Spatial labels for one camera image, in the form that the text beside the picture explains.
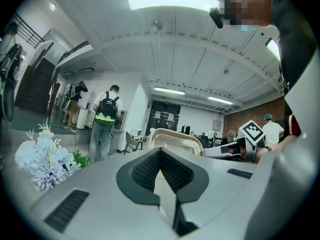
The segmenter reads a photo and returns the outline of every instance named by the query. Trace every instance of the man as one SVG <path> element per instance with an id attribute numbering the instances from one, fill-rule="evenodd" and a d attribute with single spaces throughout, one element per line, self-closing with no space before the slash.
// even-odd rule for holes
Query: man
<path id="1" fill-rule="evenodd" d="M 233 142 L 233 139 L 237 137 L 237 134 L 234 130 L 230 130 L 227 132 L 226 134 L 226 138 L 223 138 L 221 140 L 221 143 L 220 143 L 220 146 L 222 145 L 226 145 L 226 144 L 229 144 L 231 142 Z"/>
<path id="2" fill-rule="evenodd" d="M 68 124 L 69 127 L 74 127 L 73 123 L 72 123 L 72 117 L 74 116 L 75 113 L 77 113 L 78 110 L 78 101 L 79 99 L 81 99 L 82 97 L 80 96 L 81 91 L 87 93 L 88 89 L 86 87 L 86 84 L 84 81 L 80 81 L 75 87 L 74 87 L 74 97 L 70 98 L 70 103 L 68 105 L 68 107 L 65 110 L 65 114 L 64 114 L 64 120 L 63 120 L 63 124 Z"/>
<path id="3" fill-rule="evenodd" d="M 5 35 L 0 42 L 0 63 L 6 57 L 6 54 L 16 44 L 15 36 L 18 33 L 18 25 L 15 22 L 11 22 L 6 30 Z"/>
<path id="4" fill-rule="evenodd" d="M 284 135 L 284 129 L 280 124 L 272 122 L 272 115 L 266 114 L 264 116 L 265 125 L 262 130 L 265 133 L 265 145 L 275 145 L 278 144 L 279 139 Z"/>
<path id="5" fill-rule="evenodd" d="M 290 0 L 222 0 L 224 19 L 231 25 L 249 31 L 257 27 L 274 26 L 279 31 L 279 51 L 281 58 L 280 74 L 284 93 L 295 85 L 311 60 L 316 42 L 305 18 Z M 261 148 L 256 152 L 257 163 L 262 154 L 273 150 L 280 151 L 301 133 L 298 123 L 288 104 L 285 103 L 284 140 L 273 147 Z"/>
<path id="6" fill-rule="evenodd" d="M 118 96 L 119 91 L 118 85 L 112 85 L 109 91 L 99 93 L 94 100 L 95 116 L 89 147 L 91 164 L 102 161 L 108 156 L 115 117 L 121 118 L 121 110 L 123 109 L 122 100 Z M 116 112 L 115 115 L 111 115 L 112 110 Z"/>

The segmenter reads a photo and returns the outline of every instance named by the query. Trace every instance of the doorway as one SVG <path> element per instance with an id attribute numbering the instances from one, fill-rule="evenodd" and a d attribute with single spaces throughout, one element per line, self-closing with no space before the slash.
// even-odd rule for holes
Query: doorway
<path id="1" fill-rule="evenodd" d="M 145 135 L 150 134 L 150 128 L 176 131 L 180 108 L 180 105 L 170 104 L 169 102 L 153 101 Z"/>

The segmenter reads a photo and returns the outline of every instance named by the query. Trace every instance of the white ceiling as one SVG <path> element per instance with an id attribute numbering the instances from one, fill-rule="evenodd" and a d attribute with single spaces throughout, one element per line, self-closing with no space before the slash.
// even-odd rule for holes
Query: white ceiling
<path id="1" fill-rule="evenodd" d="M 76 73 L 88 65 L 119 73 L 144 71 L 154 98 L 173 99 L 153 91 L 154 86 L 183 90 L 181 103 L 202 104 L 222 113 L 281 90 L 279 61 L 265 46 L 269 38 L 278 40 L 274 27 L 219 29 L 205 11 L 184 7 L 131 11 L 128 0 L 56 1 L 95 53 L 62 66 L 63 72 Z M 156 20 L 163 25 L 160 37 L 151 29 Z M 208 101 L 210 95 L 235 105 Z"/>

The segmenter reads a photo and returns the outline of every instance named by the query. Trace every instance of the staircase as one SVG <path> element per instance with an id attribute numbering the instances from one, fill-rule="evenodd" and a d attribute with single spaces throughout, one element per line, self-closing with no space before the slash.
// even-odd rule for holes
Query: staircase
<path id="1" fill-rule="evenodd" d="M 47 115 L 49 91 L 52 84 L 52 76 L 55 65 L 43 58 L 23 92 L 23 98 L 19 99 L 17 107 L 41 115 Z"/>

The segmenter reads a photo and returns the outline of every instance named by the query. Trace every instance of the flower bouquet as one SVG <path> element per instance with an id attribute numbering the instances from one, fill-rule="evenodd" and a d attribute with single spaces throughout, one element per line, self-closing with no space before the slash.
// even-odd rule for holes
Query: flower bouquet
<path id="1" fill-rule="evenodd" d="M 46 192 L 63 182 L 87 163 L 79 163 L 72 153 L 59 145 L 61 139 L 50 131 L 48 120 L 40 125 L 39 137 L 34 140 L 34 131 L 27 133 L 30 140 L 23 142 L 15 153 L 15 162 L 19 169 L 24 170 L 35 183 L 38 191 Z"/>

